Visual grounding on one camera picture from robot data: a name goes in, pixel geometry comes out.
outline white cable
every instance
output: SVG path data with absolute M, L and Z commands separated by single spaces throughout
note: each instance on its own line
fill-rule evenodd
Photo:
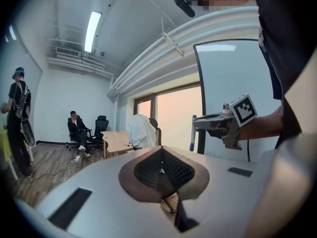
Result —
M 70 168 L 69 168 L 69 166 L 67 165 L 67 163 L 68 163 L 68 162 L 78 163 L 79 160 L 78 160 L 78 161 L 67 161 L 67 162 L 66 162 L 66 168 L 68 169 L 68 175 L 67 175 L 66 177 L 63 177 L 63 178 L 60 180 L 61 182 L 66 181 L 66 180 L 68 179 L 69 175 L 70 175 Z

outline white cube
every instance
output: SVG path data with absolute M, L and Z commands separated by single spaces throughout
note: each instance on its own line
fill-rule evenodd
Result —
M 230 102 L 229 107 L 236 117 L 239 127 L 242 127 L 258 116 L 249 94 L 241 95 Z

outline black cable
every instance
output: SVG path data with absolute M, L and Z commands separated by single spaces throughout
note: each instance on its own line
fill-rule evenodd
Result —
M 40 178 L 42 178 L 43 176 L 52 176 L 52 177 L 54 177 L 54 176 L 56 176 L 59 172 L 61 172 L 61 171 L 64 171 L 64 170 L 67 170 L 68 169 L 68 167 L 66 167 L 65 169 L 61 169 L 61 170 L 59 170 L 55 175 L 52 175 L 52 174 L 44 174 L 44 175 L 41 175 L 40 177 L 38 177 L 38 178 L 33 178 L 33 177 L 31 177 L 33 180 L 38 180 L 38 179 L 40 179 Z
M 249 151 L 249 140 L 248 140 L 248 143 L 247 143 L 247 151 L 248 151 L 248 162 L 251 162 L 251 160 L 250 160 L 250 151 Z

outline white jacket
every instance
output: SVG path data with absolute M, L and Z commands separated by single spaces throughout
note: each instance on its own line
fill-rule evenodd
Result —
M 137 148 L 148 148 L 156 145 L 155 128 L 145 115 L 134 115 L 127 124 L 130 143 Z

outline white table leg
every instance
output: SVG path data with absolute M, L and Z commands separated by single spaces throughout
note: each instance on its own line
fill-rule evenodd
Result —
M 30 160 L 31 160 L 31 162 L 33 162 L 34 159 L 33 159 L 32 147 L 31 146 L 28 147 L 28 152 L 29 152 L 29 155 L 30 155 Z
M 10 158 L 9 158 L 9 166 L 10 166 L 10 169 L 11 169 L 11 172 L 12 172 L 12 175 L 13 175 L 14 179 L 18 180 L 18 176 L 16 175 L 16 172 L 15 172 L 15 170 L 13 168 L 12 161 L 11 161 Z

